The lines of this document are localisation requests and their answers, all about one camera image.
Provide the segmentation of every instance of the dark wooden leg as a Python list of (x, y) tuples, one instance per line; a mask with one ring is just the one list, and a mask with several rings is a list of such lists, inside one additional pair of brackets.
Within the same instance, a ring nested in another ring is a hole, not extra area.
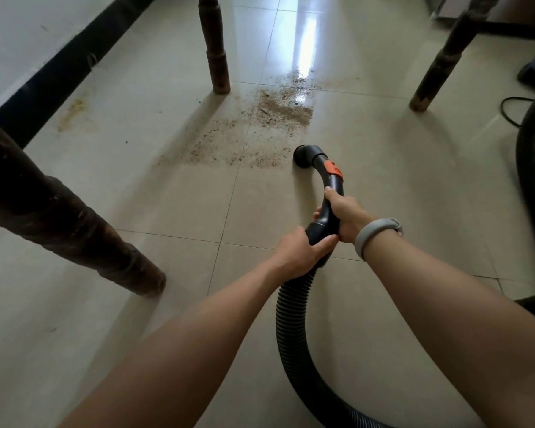
[(430, 65), (428, 72), (410, 101), (410, 109), (424, 112), (452, 73), (462, 52), (478, 34), (482, 24), (499, 0), (471, 0), (460, 15), (442, 50)]
[(2, 129), (0, 226), (137, 295), (163, 292), (164, 273), (58, 179), (45, 176)]
[(214, 92), (227, 95), (230, 92), (228, 61), (224, 50), (222, 12), (218, 0), (199, 0), (200, 24), (206, 40), (206, 55)]

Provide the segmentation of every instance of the forearm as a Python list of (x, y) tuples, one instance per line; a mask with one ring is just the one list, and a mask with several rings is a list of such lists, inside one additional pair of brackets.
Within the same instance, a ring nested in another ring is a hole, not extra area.
[(490, 426), (535, 427), (535, 318), (386, 230), (364, 257), (434, 362)]
[(60, 425), (191, 427), (281, 284), (268, 260), (155, 331)]

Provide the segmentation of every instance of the black cable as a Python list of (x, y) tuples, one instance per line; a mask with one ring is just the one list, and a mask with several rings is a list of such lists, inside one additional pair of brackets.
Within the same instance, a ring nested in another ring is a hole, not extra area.
[(503, 116), (503, 118), (506, 119), (513, 126), (515, 126), (517, 129), (519, 129), (521, 127), (521, 125), (518, 122), (513, 121), (506, 114), (506, 110), (505, 110), (504, 106), (505, 106), (506, 102), (509, 101), (509, 100), (521, 100), (523, 102), (533, 102), (534, 99), (531, 99), (529, 97), (512, 96), (512, 97), (508, 97), (508, 98), (502, 100), (501, 103), (499, 104), (499, 112)]

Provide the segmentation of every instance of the fitness tracker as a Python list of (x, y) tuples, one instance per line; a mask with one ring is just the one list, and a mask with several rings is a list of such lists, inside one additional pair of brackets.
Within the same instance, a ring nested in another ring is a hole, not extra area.
[(365, 225), (364, 228), (359, 232), (357, 238), (355, 239), (355, 251), (363, 261), (366, 261), (363, 257), (363, 249), (367, 242), (371, 239), (371, 237), (377, 235), (383, 230), (388, 229), (398, 231), (400, 237), (402, 237), (404, 234), (400, 222), (392, 218), (376, 219), (373, 222)]

